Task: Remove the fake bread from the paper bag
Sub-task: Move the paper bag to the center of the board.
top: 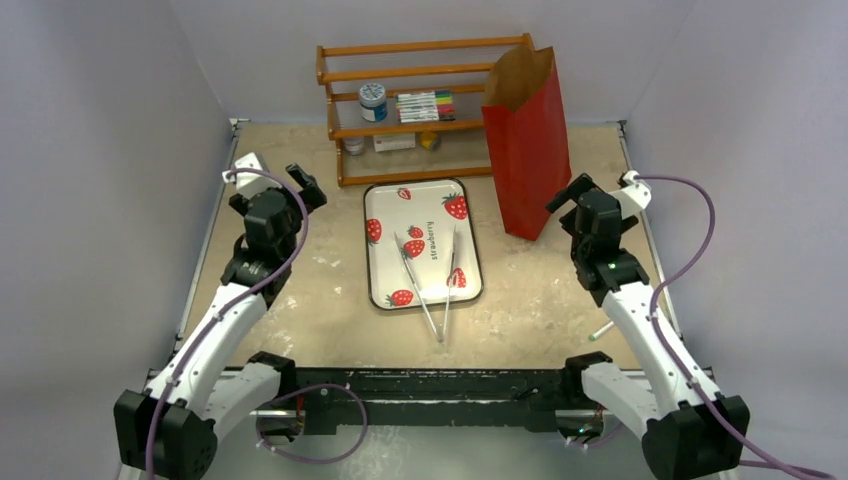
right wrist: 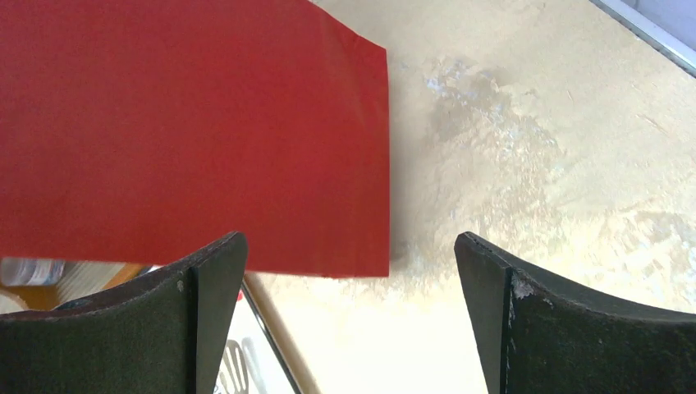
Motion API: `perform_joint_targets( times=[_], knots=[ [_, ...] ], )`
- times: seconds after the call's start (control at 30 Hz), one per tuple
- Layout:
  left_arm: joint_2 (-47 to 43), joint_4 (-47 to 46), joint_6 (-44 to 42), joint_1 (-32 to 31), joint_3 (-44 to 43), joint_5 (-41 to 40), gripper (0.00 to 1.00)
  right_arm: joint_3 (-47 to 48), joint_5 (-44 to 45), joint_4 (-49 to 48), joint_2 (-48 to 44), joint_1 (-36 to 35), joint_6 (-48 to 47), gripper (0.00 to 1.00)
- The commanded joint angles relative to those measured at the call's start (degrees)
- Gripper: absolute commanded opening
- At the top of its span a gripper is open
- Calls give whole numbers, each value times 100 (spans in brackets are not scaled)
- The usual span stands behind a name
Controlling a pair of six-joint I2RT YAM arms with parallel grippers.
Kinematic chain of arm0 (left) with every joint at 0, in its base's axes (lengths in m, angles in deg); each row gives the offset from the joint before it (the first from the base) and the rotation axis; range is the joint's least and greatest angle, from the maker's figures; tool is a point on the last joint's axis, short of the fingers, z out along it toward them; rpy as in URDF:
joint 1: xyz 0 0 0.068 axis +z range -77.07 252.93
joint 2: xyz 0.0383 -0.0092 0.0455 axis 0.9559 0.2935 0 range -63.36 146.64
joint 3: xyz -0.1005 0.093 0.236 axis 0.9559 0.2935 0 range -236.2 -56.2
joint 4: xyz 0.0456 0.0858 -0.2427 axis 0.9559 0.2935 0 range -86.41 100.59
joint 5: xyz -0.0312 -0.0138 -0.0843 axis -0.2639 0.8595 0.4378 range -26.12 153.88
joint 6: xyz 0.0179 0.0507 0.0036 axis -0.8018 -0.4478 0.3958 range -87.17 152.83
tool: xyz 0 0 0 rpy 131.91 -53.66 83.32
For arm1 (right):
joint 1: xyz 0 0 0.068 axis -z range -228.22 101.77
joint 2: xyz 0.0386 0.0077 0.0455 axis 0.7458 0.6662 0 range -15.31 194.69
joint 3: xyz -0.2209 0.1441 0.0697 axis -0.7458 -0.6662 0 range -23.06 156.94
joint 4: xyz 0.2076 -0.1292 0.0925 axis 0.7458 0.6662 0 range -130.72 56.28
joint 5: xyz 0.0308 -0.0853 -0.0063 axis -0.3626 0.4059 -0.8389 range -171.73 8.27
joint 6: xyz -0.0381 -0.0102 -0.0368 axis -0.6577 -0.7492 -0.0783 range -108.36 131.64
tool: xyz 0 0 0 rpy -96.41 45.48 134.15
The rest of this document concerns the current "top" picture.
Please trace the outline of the strawberry print white tray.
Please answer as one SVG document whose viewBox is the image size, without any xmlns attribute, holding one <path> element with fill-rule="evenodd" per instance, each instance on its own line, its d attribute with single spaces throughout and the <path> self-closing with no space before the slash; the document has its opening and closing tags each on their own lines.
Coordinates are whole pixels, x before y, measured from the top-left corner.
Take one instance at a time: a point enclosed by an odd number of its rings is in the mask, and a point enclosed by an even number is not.
<svg viewBox="0 0 848 480">
<path fill-rule="evenodd" d="M 420 305 L 403 269 L 394 233 L 420 279 L 447 282 L 455 248 L 451 303 L 474 301 L 484 281 L 465 186 L 457 179 L 372 185 L 363 195 L 368 296 L 384 311 Z"/>
</svg>

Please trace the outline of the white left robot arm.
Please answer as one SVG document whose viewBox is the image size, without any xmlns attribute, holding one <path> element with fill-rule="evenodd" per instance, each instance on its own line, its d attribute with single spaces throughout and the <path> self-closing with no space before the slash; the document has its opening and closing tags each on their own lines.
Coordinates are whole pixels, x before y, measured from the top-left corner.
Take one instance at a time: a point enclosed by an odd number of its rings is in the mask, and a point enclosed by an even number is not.
<svg viewBox="0 0 848 480">
<path fill-rule="evenodd" d="M 223 172 L 236 187 L 229 205 L 244 232 L 207 312 L 167 365 L 141 392 L 124 391 L 113 408 L 124 465 L 147 479 L 200 479 L 220 442 L 254 408 L 284 409 L 297 399 L 294 361 L 259 352 L 237 376 L 221 378 L 228 359 L 269 310 L 292 273 L 309 228 L 327 202 L 314 176 L 286 167 L 289 186 L 253 156 Z"/>
</svg>

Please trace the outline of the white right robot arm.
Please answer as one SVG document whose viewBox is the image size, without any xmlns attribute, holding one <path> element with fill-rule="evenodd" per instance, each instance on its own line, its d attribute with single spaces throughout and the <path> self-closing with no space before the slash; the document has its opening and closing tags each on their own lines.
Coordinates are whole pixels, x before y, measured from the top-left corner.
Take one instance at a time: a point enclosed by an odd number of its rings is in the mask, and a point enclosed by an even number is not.
<svg viewBox="0 0 848 480">
<path fill-rule="evenodd" d="M 646 270 L 621 245 L 651 201 L 634 171 L 606 192 L 587 174 L 547 204 L 574 207 L 559 222 L 571 237 L 570 258 L 581 286 L 622 333 L 649 385 L 640 386 L 600 353 L 566 362 L 564 399 L 576 407 L 594 401 L 639 438 L 657 479 L 696 479 L 737 468 L 750 412 L 726 396 L 697 365 L 654 298 Z"/>
</svg>

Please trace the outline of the red paper bag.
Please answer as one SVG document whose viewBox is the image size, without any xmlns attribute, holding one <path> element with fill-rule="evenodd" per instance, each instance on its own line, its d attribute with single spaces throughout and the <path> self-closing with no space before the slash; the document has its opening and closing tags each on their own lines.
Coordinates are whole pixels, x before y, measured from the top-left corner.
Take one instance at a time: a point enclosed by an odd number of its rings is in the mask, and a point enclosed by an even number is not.
<svg viewBox="0 0 848 480">
<path fill-rule="evenodd" d="M 571 181 L 564 102 L 551 47 L 518 45 L 484 85 L 482 116 L 504 231 L 536 240 L 546 204 Z"/>
</svg>

